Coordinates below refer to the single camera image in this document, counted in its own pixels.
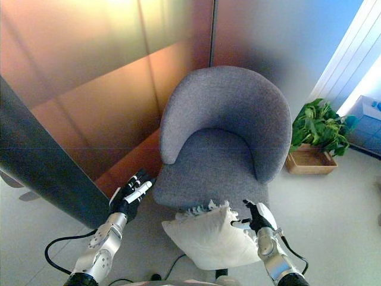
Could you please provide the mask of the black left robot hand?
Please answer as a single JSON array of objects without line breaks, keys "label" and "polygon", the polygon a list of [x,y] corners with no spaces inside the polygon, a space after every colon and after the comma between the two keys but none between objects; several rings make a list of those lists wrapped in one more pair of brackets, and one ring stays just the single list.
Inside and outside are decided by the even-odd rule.
[{"label": "black left robot hand", "polygon": [[118,187],[109,202],[110,214],[123,213],[127,221],[132,221],[146,192],[155,183],[145,169],[136,172],[123,187]]}]

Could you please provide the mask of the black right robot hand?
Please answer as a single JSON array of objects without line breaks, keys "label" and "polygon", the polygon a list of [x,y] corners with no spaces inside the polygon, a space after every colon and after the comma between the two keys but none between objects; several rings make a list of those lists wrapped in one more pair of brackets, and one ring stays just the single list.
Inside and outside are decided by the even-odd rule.
[{"label": "black right robot hand", "polygon": [[244,199],[243,203],[251,213],[251,218],[232,220],[230,225],[234,228],[252,230],[257,237],[268,235],[274,238],[277,223],[272,212],[264,203],[254,204],[251,200]]}]

